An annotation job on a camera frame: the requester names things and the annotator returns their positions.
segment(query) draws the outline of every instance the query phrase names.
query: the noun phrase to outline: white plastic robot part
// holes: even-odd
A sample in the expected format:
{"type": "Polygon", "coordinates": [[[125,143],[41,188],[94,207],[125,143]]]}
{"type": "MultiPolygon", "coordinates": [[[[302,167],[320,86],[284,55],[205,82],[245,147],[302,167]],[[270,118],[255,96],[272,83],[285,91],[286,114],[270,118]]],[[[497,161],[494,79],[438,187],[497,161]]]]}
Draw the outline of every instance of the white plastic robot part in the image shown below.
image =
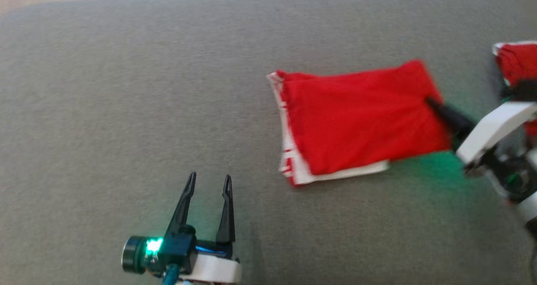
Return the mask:
{"type": "Polygon", "coordinates": [[[192,273],[180,275],[180,278],[187,281],[176,284],[186,285],[196,282],[240,284],[242,268],[240,263],[233,260],[198,254],[192,273]]]}
{"type": "Polygon", "coordinates": [[[506,102],[479,121],[474,130],[457,149],[457,156],[465,164],[472,163],[507,136],[531,120],[537,112],[535,102],[506,102]]]}

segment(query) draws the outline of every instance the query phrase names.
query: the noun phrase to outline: red and white fabric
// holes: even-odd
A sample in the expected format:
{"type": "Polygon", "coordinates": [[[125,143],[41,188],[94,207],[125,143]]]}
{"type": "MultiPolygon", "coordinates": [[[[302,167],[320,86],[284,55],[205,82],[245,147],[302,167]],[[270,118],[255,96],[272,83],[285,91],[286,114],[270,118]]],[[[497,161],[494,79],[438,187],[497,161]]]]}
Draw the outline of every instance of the red and white fabric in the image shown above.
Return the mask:
{"type": "MultiPolygon", "coordinates": [[[[537,80],[537,40],[499,42],[493,45],[505,84],[514,87],[520,80],[537,80]]],[[[537,136],[537,120],[524,125],[526,134],[537,136]]]]}
{"type": "Polygon", "coordinates": [[[317,76],[267,76],[282,119],[280,171],[294,186],[382,172],[392,159],[449,149],[448,130],[426,105],[442,102],[425,66],[317,76]]]}

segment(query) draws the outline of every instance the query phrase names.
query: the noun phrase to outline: folded red cloth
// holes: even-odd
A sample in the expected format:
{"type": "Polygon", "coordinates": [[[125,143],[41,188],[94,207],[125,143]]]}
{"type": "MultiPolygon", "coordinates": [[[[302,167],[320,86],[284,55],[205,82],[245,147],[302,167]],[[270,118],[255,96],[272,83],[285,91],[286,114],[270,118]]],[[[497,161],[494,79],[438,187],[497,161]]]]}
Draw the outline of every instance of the folded red cloth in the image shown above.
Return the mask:
{"type": "Polygon", "coordinates": [[[426,96],[443,101],[420,61],[348,75],[271,76],[280,84],[282,121],[312,175],[450,148],[447,128],[425,103],[426,96]]]}
{"type": "MultiPolygon", "coordinates": [[[[493,46],[493,54],[508,86],[537,79],[537,41],[500,42],[493,46]]],[[[537,121],[526,123],[525,129],[526,134],[537,135],[537,121]]]]}

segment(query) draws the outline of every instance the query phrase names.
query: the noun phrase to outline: gray fabric surface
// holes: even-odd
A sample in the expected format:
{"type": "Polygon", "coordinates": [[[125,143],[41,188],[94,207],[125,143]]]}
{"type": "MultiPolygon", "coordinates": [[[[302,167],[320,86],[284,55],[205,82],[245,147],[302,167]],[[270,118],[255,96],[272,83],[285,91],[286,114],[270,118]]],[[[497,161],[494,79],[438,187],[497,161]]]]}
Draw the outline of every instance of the gray fabric surface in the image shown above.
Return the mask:
{"type": "Polygon", "coordinates": [[[213,238],[234,180],[244,284],[529,283],[531,242],[447,153],[289,187],[265,75],[421,58],[474,117],[498,103],[491,44],[535,37],[523,0],[88,0],[0,21],[0,284],[159,284],[130,235],[213,238]]]}

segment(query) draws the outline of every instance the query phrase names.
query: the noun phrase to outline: glowing green led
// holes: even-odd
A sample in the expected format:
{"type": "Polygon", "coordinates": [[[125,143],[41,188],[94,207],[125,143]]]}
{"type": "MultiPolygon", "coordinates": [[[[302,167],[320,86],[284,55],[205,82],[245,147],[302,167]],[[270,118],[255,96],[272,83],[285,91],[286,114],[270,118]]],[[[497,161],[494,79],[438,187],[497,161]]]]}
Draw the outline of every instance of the glowing green led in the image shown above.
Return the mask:
{"type": "Polygon", "coordinates": [[[161,245],[163,241],[164,239],[162,238],[159,238],[157,240],[150,239],[149,241],[147,241],[146,253],[150,254],[150,253],[158,252],[159,249],[161,249],[161,245]]]}

